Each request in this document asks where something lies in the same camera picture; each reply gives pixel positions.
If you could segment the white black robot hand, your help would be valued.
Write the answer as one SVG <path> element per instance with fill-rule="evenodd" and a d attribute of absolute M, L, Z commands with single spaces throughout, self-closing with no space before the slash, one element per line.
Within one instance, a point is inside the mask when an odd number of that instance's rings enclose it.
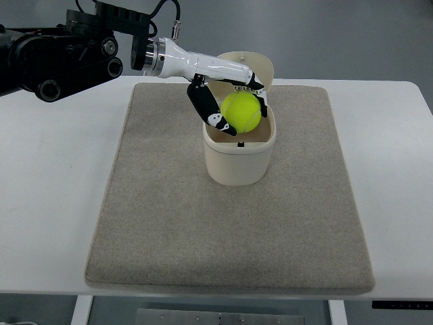
<path fill-rule="evenodd" d="M 254 71 L 244 64 L 186 51 L 172 39 L 162 37 L 147 40 L 143 68 L 150 76 L 187 79 L 190 82 L 187 96 L 200 118 L 207 125 L 231 136 L 237 135 L 239 131 L 222 115 L 207 82 L 221 81 L 245 89 L 259 103 L 261 116 L 266 118 L 268 115 L 265 86 Z"/>

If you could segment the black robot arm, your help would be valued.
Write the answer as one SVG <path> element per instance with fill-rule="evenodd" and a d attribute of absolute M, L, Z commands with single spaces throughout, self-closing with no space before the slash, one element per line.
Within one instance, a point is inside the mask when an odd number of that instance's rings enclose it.
<path fill-rule="evenodd" d="M 145 64 L 157 28 L 149 14 L 96 1 L 94 14 L 69 9 L 53 28 L 1 27 L 1 95 L 21 89 L 55 102 L 118 78 L 115 33 L 131 35 L 131 67 Z"/>

